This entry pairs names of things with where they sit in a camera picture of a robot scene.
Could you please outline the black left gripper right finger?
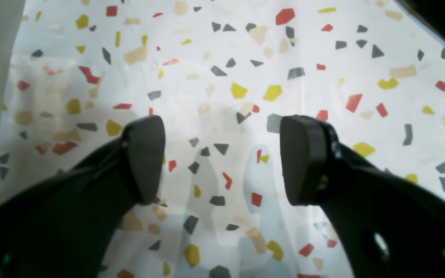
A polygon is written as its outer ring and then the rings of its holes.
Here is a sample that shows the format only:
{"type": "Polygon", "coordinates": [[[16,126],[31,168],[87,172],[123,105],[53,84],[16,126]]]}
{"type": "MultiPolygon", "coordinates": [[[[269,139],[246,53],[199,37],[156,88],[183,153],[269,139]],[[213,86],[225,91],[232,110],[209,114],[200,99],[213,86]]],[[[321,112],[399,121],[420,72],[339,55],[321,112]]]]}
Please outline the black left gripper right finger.
{"type": "Polygon", "coordinates": [[[445,278],[443,199],[377,169],[308,116],[282,118],[280,155],[289,203],[324,211],[356,278],[445,278]]]}

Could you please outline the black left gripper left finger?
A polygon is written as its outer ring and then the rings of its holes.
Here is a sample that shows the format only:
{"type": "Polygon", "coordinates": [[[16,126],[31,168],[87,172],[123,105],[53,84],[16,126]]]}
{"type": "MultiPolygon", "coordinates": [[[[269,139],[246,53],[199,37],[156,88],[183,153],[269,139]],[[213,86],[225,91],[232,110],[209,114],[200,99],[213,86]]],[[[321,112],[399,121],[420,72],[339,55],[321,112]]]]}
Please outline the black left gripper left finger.
{"type": "Polygon", "coordinates": [[[0,278],[95,278],[122,217],[156,199],[165,153],[157,115],[64,174],[0,206],[0,278]]]}

